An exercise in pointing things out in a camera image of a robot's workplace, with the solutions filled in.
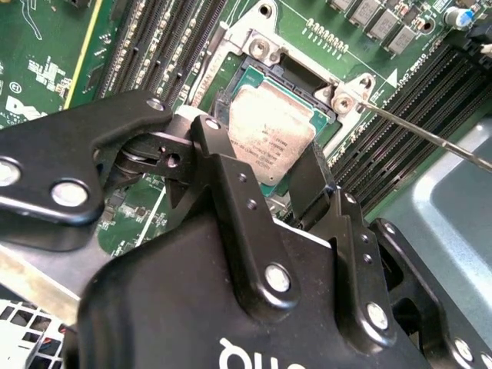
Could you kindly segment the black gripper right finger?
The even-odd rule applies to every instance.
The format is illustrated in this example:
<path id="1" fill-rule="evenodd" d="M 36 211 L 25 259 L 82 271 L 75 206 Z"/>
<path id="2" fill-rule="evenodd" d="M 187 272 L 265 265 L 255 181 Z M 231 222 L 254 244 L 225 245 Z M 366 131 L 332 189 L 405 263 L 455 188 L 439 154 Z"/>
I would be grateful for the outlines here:
<path id="1" fill-rule="evenodd" d="M 392 223 L 365 221 L 310 143 L 290 173 L 291 223 L 334 255 L 334 319 L 361 367 L 484 368 L 487 345 Z"/>

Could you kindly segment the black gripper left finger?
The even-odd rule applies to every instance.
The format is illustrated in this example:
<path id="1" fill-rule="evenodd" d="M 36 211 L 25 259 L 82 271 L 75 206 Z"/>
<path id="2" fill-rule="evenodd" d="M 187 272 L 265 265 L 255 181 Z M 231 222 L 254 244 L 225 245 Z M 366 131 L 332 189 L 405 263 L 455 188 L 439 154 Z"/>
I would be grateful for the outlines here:
<path id="1" fill-rule="evenodd" d="M 239 161 L 226 127 L 200 114 L 174 126 L 148 91 L 127 91 L 1 131 L 1 160 L 17 174 L 1 188 L 1 214 L 20 243 L 49 250 L 42 233 L 83 232 L 98 222 L 121 174 L 155 174 L 185 187 L 168 216 L 171 234 L 215 214 L 220 248 L 240 306 L 284 317 L 301 290 L 251 166 Z"/>

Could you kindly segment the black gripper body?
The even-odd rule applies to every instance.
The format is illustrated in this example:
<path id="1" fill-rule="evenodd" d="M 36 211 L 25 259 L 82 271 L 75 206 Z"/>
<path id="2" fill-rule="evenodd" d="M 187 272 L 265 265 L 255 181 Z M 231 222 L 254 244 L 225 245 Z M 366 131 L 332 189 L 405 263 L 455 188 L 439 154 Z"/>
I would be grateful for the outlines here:
<path id="1" fill-rule="evenodd" d="M 405 337 L 356 351 L 334 319 L 331 248 L 279 227 L 301 301 L 276 324 L 238 304 L 218 226 L 201 217 L 107 263 L 88 283 L 67 368 L 424 368 Z"/>

